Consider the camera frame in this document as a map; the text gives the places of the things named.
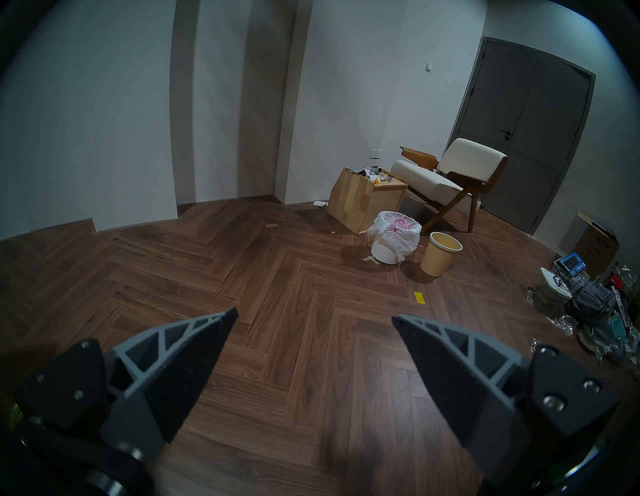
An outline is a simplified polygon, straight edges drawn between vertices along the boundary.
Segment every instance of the gray bag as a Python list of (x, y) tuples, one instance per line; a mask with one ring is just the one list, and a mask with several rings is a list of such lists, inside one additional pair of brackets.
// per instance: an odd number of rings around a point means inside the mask
[(588, 281), (573, 295), (574, 316), (591, 326), (609, 320), (615, 304), (615, 294), (595, 281)]

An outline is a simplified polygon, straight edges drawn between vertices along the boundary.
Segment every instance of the yellow trash can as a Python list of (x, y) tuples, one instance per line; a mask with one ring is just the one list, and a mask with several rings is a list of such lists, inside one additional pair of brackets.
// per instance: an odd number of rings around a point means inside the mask
[(443, 232), (432, 232), (420, 268), (430, 276), (440, 277), (461, 251), (462, 243), (456, 238)]

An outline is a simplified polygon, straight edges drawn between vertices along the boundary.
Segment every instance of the wooden crate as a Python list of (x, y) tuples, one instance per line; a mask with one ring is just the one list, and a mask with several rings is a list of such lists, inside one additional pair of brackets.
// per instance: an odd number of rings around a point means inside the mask
[(331, 190), (327, 207), (329, 214), (350, 231), (361, 234), (373, 224), (380, 212), (397, 212), (407, 183), (390, 172), (383, 170), (383, 173), (392, 176), (393, 179), (374, 184), (373, 181), (345, 167)]

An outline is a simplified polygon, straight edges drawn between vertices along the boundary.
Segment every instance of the red object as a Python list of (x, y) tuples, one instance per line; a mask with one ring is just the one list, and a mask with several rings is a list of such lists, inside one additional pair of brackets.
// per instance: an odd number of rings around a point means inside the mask
[(618, 291), (622, 291), (625, 288), (625, 283), (623, 283), (622, 279), (615, 274), (609, 278), (609, 284), (612, 284)]

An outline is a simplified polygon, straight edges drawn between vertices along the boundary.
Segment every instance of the armchair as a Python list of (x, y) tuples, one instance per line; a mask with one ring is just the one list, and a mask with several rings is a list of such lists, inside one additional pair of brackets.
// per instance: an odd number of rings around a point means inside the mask
[(407, 182), (412, 193), (438, 209), (438, 214), (422, 227), (422, 232), (428, 232), (463, 200), (470, 203), (468, 232), (472, 232), (479, 207), (478, 195), (491, 191), (507, 165), (507, 155), (463, 138), (451, 143), (439, 162), (433, 155), (401, 148), (402, 156), (414, 163), (397, 160), (391, 173)]

